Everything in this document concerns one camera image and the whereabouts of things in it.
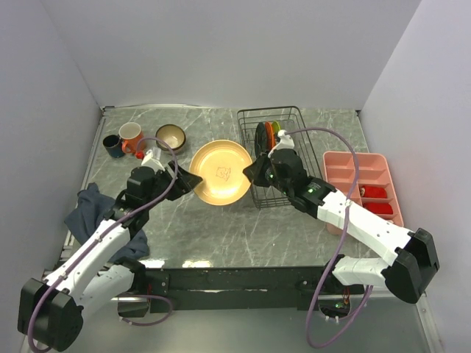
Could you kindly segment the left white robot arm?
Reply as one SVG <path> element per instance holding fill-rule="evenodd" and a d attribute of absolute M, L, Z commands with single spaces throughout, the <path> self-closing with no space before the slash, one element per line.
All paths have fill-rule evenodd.
<path fill-rule="evenodd" d="M 21 289 L 18 331 L 32 352 L 65 351 L 78 337 L 85 317 L 113 297 L 128 293 L 150 299 L 146 267 L 128 257 L 105 265 L 142 230 L 149 211 L 174 201 L 202 183 L 202 178 L 171 161 L 142 164 L 105 213 L 94 234 L 45 279 L 29 279 Z"/>

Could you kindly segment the beige plate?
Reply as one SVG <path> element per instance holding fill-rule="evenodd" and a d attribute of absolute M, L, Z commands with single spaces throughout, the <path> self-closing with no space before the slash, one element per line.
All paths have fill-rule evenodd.
<path fill-rule="evenodd" d="M 205 203 L 225 206 L 241 199 L 250 181 L 243 170 L 252 164 L 249 152 L 231 140 L 214 140 L 202 146 L 193 156 L 189 170 L 202 178 L 195 194 Z"/>

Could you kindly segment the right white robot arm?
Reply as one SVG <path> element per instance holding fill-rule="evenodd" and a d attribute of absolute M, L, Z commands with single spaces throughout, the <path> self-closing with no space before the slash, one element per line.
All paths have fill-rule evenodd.
<path fill-rule="evenodd" d="M 439 270 L 431 233 L 400 227 L 348 200 L 333 185 L 308 175 L 292 149 L 263 153 L 243 173 L 256 186 L 279 190 L 300 212 L 346 227 L 348 235 L 377 254 L 376 258 L 335 254 L 330 270 L 322 275 L 322 284 L 331 293 L 350 285 L 372 285 L 415 304 Z"/>

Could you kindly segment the dark brown patterned bowl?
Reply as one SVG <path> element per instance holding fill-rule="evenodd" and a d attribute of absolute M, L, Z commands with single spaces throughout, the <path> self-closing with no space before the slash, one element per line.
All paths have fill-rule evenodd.
<path fill-rule="evenodd" d="M 176 154 L 183 151 L 187 141 L 184 130 L 174 124 L 162 125 L 156 131 L 155 137 L 170 146 Z"/>

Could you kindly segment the orange mug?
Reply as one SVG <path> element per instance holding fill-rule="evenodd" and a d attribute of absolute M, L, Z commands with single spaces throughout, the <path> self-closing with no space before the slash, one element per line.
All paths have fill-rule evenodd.
<path fill-rule="evenodd" d="M 118 131 L 118 136 L 122 139 L 121 150 L 125 154 L 135 154 L 144 151 L 146 142 L 139 141 L 144 137 L 142 128 L 135 122 L 128 122 L 122 125 Z"/>

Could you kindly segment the black plate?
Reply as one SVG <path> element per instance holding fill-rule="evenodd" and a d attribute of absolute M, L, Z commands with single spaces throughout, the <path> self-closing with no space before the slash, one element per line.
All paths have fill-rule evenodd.
<path fill-rule="evenodd" d="M 267 132 L 263 122 L 258 123 L 255 135 L 254 135 L 254 149 L 255 156 L 258 157 L 260 154 L 267 150 Z"/>

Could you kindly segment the dark blue mug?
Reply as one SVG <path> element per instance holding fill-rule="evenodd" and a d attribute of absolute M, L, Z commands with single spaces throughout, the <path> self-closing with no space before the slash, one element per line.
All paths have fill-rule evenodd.
<path fill-rule="evenodd" d="M 102 141 L 102 145 L 110 157 L 117 159 L 124 156 L 124 152 L 122 151 L 122 139 L 118 135 L 106 136 Z"/>

